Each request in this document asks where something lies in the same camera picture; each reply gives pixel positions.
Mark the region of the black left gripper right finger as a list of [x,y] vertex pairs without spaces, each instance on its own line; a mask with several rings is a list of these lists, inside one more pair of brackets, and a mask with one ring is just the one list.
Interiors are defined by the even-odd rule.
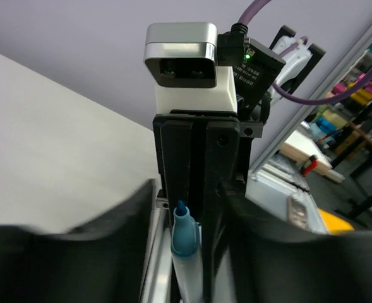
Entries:
[[372,302],[372,230],[312,233],[221,186],[238,302]]

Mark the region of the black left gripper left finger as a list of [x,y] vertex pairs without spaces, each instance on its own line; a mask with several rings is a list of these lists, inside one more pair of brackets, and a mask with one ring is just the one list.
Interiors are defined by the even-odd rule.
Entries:
[[66,234],[0,225],[0,302],[139,302],[153,180]]

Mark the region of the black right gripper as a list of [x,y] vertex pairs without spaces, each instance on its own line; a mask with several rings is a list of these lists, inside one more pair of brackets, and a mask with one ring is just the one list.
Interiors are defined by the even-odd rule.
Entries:
[[203,219],[205,302],[213,296],[224,209],[221,184],[246,183],[251,143],[262,132],[262,122],[239,120],[228,112],[174,110],[153,119],[158,171],[171,217],[181,200],[195,220]]

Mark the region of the light blue highlighter pen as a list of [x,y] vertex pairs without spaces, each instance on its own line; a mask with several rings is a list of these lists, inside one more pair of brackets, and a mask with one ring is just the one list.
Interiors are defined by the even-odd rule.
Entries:
[[171,254],[181,300],[203,302],[203,263],[200,229],[181,200],[173,211]]

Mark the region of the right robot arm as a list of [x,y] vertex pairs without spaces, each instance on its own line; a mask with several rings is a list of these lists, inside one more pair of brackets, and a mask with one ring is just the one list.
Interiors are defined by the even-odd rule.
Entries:
[[269,88],[285,66],[236,23],[218,33],[209,22],[154,23],[144,62],[155,79],[153,133],[161,195],[169,208],[171,252],[183,302],[212,302],[220,262],[231,261],[238,302],[293,301],[265,269],[278,239],[305,235],[245,196],[251,144],[262,135]]

